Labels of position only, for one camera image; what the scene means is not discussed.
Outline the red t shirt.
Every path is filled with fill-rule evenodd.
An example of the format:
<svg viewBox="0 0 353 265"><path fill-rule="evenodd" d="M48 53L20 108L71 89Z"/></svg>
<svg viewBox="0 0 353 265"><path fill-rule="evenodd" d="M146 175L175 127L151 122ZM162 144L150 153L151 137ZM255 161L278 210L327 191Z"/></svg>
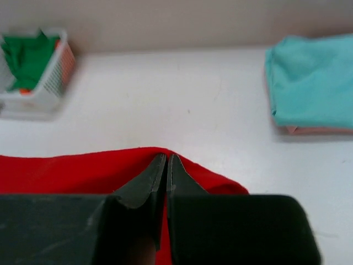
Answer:
<svg viewBox="0 0 353 265"><path fill-rule="evenodd" d="M161 147L102 151L56 157L1 155L2 194L109 194L141 173L155 155L179 155ZM211 194L249 195L238 182L180 156L186 172ZM164 203L162 246L156 254L142 246L145 257L133 264L172 264L167 208Z"/></svg>

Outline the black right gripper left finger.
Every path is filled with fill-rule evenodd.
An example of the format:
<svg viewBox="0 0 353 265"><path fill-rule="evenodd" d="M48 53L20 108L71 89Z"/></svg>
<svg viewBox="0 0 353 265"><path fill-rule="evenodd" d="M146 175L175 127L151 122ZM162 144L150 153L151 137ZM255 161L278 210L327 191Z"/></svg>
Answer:
<svg viewBox="0 0 353 265"><path fill-rule="evenodd" d="M2 264L122 264L136 240L161 246L166 155L107 195L1 196Z"/></svg>

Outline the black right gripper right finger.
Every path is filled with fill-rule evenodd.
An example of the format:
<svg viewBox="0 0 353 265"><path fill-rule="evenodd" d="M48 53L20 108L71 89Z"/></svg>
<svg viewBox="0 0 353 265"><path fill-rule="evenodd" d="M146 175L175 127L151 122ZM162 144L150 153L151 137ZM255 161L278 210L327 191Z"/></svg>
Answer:
<svg viewBox="0 0 353 265"><path fill-rule="evenodd" d="M173 155L167 217L173 264L321 264L306 213L286 195L214 195Z"/></svg>

